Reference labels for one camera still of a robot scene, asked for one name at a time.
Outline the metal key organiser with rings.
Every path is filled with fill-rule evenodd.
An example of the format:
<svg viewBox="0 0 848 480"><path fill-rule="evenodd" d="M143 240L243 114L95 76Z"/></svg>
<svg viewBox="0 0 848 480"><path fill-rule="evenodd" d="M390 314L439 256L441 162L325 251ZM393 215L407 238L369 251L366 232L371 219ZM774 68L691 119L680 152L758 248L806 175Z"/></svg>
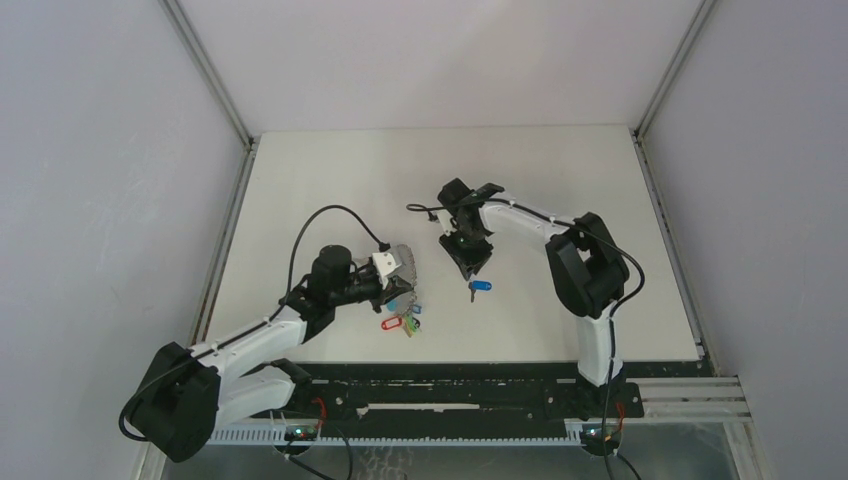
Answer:
<svg viewBox="0 0 848 480"><path fill-rule="evenodd" d="M397 280L402 292L387 304L391 316L381 323L384 331L401 330L408 338L414 337L421 329L418 317L422 307L417 293L417 271L413 251L406 244L396 244L390 253L398 262L391 280Z"/></svg>

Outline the key with blue tag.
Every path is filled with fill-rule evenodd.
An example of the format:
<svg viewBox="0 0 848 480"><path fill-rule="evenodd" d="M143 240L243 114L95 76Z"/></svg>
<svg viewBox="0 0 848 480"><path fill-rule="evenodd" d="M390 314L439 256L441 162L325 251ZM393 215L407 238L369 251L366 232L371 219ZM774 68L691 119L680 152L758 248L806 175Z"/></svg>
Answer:
<svg viewBox="0 0 848 480"><path fill-rule="evenodd" d="M471 280L468 282L468 289L470 291L470 302L474 303L476 294L478 292L489 292L493 288L492 284L488 281L483 280Z"/></svg>

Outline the red tagged key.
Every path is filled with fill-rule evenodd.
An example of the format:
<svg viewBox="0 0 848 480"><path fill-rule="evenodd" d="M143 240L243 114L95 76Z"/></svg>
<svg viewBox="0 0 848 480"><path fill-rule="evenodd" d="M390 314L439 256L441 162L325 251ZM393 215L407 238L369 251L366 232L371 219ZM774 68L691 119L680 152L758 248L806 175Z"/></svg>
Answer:
<svg viewBox="0 0 848 480"><path fill-rule="evenodd" d="M396 328L400 328L405 324L405 320L401 316L392 316L383 320L380 324L380 327L383 331L390 331Z"/></svg>

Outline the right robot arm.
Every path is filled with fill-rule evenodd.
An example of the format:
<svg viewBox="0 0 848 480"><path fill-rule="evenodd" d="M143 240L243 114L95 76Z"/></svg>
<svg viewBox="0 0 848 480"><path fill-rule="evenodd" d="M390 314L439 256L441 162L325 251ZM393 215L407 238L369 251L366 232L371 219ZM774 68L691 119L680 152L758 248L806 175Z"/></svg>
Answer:
<svg viewBox="0 0 848 480"><path fill-rule="evenodd" d="M623 367L614 315L631 297L625 291L630 271L644 272L638 262L592 212L562 219L518 202L499 185L473 190L458 178L442 187L437 200L425 211L442 227L439 243L471 289L494 252L492 235L511 233L544 251L557 298L577 320L578 372L585 382L577 391L579 406L589 415L605 415L617 403L612 381Z"/></svg>

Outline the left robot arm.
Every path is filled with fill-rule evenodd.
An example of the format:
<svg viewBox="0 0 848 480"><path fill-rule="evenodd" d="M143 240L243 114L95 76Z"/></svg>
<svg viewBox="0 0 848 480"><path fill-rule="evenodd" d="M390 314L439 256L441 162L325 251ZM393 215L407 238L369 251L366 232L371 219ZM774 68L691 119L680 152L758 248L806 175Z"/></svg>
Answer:
<svg viewBox="0 0 848 480"><path fill-rule="evenodd" d="M328 245L271 315L223 339L160 348L122 408L119 429L182 462L216 429L254 414L280 409L301 416L313 392L284 354L325 330L338 308L368 302L380 311L413 294L416 285L415 257L406 244L373 253L362 264L347 248Z"/></svg>

